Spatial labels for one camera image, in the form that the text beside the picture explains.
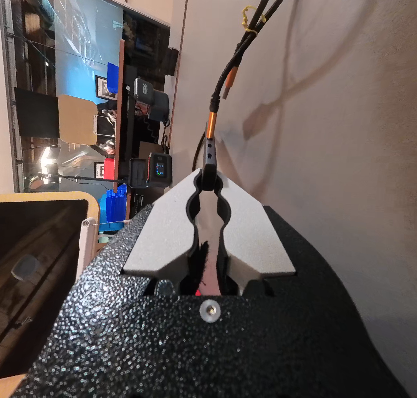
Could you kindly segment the grey usb hub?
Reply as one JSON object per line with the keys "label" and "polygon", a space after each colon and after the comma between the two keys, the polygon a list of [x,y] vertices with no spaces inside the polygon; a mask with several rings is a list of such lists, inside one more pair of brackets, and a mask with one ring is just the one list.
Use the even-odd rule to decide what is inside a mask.
{"label": "grey usb hub", "polygon": [[204,155],[203,167],[201,175],[201,188],[203,191],[213,191],[216,185],[218,168],[216,159],[216,140],[214,135],[211,138],[207,137],[209,124],[206,123],[205,138],[204,138]]}

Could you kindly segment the black device with colour display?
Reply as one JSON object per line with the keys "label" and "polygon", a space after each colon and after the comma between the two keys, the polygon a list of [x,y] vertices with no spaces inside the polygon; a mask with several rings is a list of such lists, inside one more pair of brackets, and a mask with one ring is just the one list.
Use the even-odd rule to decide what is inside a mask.
{"label": "black device with colour display", "polygon": [[171,156],[151,152],[148,157],[147,187],[167,188],[172,184],[172,180]]}

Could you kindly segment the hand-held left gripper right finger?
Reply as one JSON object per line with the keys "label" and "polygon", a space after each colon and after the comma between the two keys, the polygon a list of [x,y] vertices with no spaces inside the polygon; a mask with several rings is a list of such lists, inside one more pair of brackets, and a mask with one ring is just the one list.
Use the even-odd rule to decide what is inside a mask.
{"label": "hand-held left gripper right finger", "polygon": [[221,295],[241,295],[253,280],[294,276],[296,269],[263,205],[221,172],[214,192],[223,221],[216,260]]}

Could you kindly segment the brown-edged desk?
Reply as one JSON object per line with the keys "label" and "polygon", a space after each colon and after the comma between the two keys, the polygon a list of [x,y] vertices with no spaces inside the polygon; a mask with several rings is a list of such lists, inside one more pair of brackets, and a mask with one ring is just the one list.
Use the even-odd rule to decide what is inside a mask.
{"label": "brown-edged desk", "polygon": [[114,179],[113,191],[117,191],[117,183],[126,181],[128,176],[128,165],[133,157],[133,135],[134,135],[134,111],[135,102],[133,98],[134,80],[137,78],[137,68],[125,62],[125,41],[119,42],[118,57],[118,93],[115,128],[115,155],[114,155]]}

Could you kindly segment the small black box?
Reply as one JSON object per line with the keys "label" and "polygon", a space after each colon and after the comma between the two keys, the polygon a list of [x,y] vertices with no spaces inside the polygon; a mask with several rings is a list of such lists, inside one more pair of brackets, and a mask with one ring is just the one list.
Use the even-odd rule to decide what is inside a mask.
{"label": "small black box", "polygon": [[167,76],[174,76],[177,62],[179,58],[179,50],[168,47],[165,54],[165,74]]}

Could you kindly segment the cardboard box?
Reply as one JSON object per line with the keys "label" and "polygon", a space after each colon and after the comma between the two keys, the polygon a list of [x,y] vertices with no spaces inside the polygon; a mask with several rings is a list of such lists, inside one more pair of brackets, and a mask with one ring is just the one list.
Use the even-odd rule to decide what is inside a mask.
{"label": "cardboard box", "polygon": [[164,146],[146,141],[140,141],[138,159],[147,160],[150,153],[164,153]]}

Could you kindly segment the dark grey portable power unit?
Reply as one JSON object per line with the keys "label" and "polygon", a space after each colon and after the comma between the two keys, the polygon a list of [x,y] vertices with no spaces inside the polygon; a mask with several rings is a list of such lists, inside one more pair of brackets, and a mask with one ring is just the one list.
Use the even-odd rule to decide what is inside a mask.
{"label": "dark grey portable power unit", "polygon": [[133,83],[133,98],[148,119],[166,124],[169,120],[169,97],[166,93],[155,90],[153,85],[137,77]]}

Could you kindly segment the stack of blue bins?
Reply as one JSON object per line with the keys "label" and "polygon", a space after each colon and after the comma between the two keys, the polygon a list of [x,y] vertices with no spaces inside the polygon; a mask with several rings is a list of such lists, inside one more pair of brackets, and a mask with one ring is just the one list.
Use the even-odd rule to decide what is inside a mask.
{"label": "stack of blue bins", "polygon": [[125,225],[127,205],[127,185],[117,187],[117,192],[107,190],[100,198],[100,233],[117,232]]}

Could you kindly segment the yellow twist tie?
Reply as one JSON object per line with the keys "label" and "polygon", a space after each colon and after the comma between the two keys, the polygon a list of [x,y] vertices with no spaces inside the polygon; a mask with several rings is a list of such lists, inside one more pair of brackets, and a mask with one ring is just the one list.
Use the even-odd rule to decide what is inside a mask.
{"label": "yellow twist tie", "polygon": [[[247,13],[248,13],[249,10],[254,10],[254,14],[253,14],[253,17],[252,17],[251,21],[248,21]],[[255,30],[255,27],[256,27],[257,23],[259,22],[259,20],[261,22],[264,22],[265,17],[263,15],[263,13],[258,10],[257,7],[255,7],[253,5],[247,5],[246,7],[243,8],[243,10],[242,10],[242,26],[243,26],[245,32],[254,33],[255,35],[258,35],[257,31]]]}

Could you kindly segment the black monitor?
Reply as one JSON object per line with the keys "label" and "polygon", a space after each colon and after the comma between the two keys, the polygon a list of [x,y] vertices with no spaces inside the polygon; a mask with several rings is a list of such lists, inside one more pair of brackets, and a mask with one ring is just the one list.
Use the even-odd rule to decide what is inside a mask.
{"label": "black monitor", "polygon": [[21,137],[59,139],[58,98],[14,88]]}

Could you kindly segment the plywood board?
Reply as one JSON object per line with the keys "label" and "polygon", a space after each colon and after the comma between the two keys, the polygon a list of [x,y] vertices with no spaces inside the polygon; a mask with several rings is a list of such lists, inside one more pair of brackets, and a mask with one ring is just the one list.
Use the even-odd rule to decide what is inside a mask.
{"label": "plywood board", "polygon": [[94,117],[97,106],[93,101],[62,94],[58,97],[60,139],[68,144],[92,146],[97,142]]}

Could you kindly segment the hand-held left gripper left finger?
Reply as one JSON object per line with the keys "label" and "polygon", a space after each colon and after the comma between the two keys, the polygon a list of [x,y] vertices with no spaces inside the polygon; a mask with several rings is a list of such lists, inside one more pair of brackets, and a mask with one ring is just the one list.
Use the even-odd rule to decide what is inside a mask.
{"label": "hand-held left gripper left finger", "polygon": [[203,276],[201,171],[193,171],[152,205],[123,265],[123,275],[171,282],[181,295],[196,295]]}

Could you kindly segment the white bracket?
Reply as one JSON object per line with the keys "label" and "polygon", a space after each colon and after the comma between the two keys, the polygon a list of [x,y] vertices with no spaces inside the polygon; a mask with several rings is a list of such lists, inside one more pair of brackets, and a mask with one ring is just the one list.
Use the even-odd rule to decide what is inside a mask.
{"label": "white bracket", "polygon": [[76,271],[76,280],[79,279],[82,272],[96,256],[98,225],[97,220],[93,217],[84,219],[81,223],[79,239],[79,257]]}

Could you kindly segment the blue bin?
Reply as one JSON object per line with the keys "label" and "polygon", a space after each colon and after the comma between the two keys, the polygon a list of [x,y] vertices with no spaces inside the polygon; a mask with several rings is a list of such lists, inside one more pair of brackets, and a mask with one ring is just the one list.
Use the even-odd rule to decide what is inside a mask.
{"label": "blue bin", "polygon": [[107,63],[107,89],[109,93],[118,93],[119,66]]}

